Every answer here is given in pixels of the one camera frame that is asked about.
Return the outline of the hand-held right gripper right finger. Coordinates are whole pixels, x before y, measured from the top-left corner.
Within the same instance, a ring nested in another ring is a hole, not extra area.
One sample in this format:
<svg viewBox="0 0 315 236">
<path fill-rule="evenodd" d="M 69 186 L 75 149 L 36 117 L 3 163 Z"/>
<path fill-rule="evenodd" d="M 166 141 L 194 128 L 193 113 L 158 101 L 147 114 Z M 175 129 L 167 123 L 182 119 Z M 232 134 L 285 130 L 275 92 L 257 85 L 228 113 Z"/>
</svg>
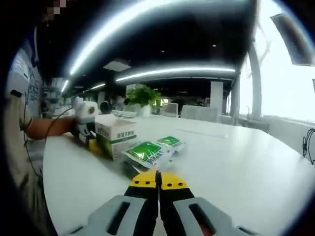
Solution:
<svg viewBox="0 0 315 236">
<path fill-rule="evenodd" d="M 169 236 L 257 236 L 236 226 L 232 217 L 202 197 L 195 197 L 180 177 L 160 172 L 160 216 Z"/>
</svg>

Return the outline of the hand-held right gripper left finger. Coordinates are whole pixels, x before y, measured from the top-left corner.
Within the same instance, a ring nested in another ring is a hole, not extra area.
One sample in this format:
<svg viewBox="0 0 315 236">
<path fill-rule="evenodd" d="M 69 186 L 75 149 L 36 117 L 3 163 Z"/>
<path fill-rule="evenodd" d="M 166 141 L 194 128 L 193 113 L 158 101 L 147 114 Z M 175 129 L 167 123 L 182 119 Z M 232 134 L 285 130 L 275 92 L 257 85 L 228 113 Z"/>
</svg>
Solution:
<svg viewBox="0 0 315 236">
<path fill-rule="evenodd" d="M 152 236 L 158 217 L 159 172 L 135 176 L 123 195 L 116 195 L 67 236 Z"/>
</svg>

